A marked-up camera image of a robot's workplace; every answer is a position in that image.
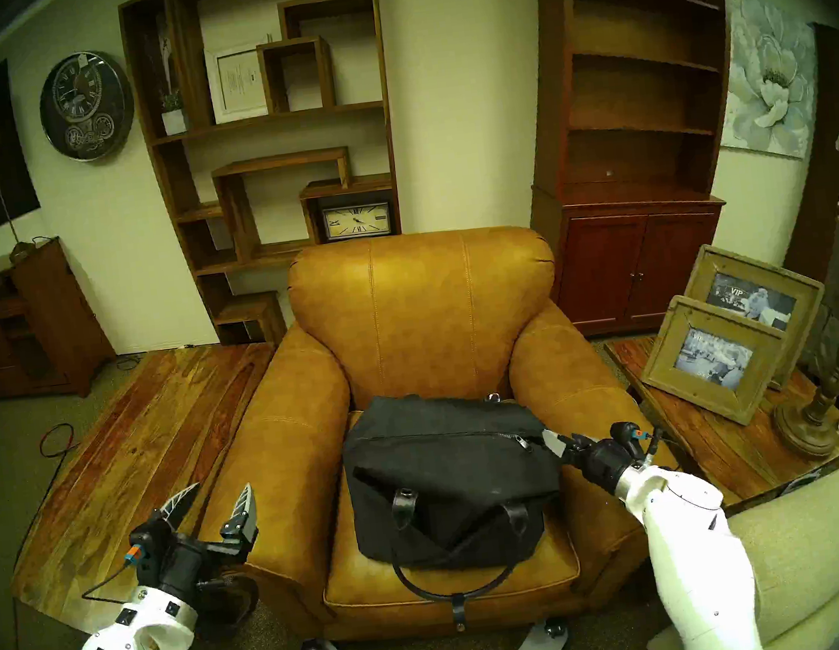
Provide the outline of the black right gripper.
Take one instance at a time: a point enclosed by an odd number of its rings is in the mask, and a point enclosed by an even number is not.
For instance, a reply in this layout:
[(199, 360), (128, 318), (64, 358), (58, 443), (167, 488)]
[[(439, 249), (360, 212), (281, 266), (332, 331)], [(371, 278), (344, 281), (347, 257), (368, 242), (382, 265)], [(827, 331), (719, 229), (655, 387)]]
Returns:
[(555, 456), (563, 458), (563, 466), (580, 470), (585, 480), (612, 496), (625, 472), (646, 462), (648, 456), (642, 444), (649, 434), (633, 421), (612, 423), (609, 428), (608, 438), (602, 440), (573, 434), (573, 445), (569, 436), (549, 429), (542, 431), (542, 438)]

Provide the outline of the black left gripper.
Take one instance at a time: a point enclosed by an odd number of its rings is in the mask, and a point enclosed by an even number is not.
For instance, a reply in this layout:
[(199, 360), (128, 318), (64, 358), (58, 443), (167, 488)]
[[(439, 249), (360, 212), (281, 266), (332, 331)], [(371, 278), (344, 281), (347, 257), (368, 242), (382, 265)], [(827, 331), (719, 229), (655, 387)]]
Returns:
[(129, 534), (137, 548), (132, 559), (139, 587), (167, 593), (187, 604), (196, 602), (203, 583), (219, 580), (228, 568), (243, 564), (257, 540), (255, 493), (247, 483), (219, 533), (220, 542), (205, 542), (178, 531), (201, 488), (180, 490)]

